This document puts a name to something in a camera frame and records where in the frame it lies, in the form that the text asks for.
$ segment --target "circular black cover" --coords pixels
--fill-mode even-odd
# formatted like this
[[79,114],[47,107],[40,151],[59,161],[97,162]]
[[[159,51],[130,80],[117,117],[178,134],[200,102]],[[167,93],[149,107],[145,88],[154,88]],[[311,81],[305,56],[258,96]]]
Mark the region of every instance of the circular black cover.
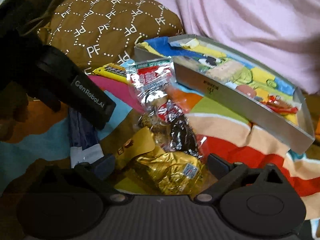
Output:
[[27,193],[17,209],[25,233],[40,239],[66,239],[94,227],[103,212],[102,200],[85,188],[71,188],[72,192],[61,193],[45,185],[42,193]]
[[228,192],[220,201],[220,210],[235,228],[267,237],[291,233],[305,217],[298,195],[255,185]]

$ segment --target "qr code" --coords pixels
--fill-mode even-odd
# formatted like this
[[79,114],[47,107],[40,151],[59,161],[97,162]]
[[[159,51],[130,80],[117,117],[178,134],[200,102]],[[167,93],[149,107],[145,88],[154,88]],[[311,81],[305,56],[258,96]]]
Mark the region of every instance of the qr code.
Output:
[[185,175],[189,179],[193,179],[196,176],[198,170],[199,169],[196,166],[188,163],[183,170],[183,175]]

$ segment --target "ribbed black surface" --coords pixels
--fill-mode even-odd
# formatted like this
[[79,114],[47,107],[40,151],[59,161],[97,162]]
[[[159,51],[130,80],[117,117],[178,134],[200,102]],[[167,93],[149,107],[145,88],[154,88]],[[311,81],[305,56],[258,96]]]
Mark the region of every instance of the ribbed black surface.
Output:
[[[73,239],[260,240],[232,231],[213,208],[194,204],[187,196],[144,195],[136,196],[127,205],[110,208],[94,230]],[[290,236],[281,240],[299,239]]]

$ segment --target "metal screw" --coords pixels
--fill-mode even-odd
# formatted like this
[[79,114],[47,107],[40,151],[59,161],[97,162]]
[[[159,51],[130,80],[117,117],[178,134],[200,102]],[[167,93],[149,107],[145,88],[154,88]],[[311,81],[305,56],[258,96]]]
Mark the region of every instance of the metal screw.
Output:
[[110,196],[111,201],[113,202],[123,202],[125,201],[125,195],[122,194],[113,194]]
[[201,202],[209,202],[212,200],[212,196],[209,194],[202,193],[197,196],[197,200]]

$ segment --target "colorful blanket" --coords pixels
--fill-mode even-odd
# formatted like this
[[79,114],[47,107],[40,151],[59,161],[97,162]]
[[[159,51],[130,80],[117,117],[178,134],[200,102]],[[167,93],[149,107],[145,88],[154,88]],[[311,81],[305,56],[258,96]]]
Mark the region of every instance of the colorful blanket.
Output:
[[[114,80],[90,75],[90,78],[116,102],[115,113],[98,132],[104,153],[115,153],[134,133],[143,112],[130,96],[128,86]],[[205,154],[215,153],[229,162],[243,162],[252,168],[275,163],[298,192],[307,208],[306,219],[320,217],[320,162],[297,155],[286,145],[245,118],[184,87],[172,93],[181,102],[190,125],[202,141]],[[15,126],[9,141],[0,142],[1,177],[4,191],[0,198],[1,239],[21,239],[22,230],[15,217],[15,207],[28,186],[46,165],[70,167],[68,107],[53,113],[40,101],[29,104],[30,117]],[[118,189],[148,193],[130,178],[117,178]]]

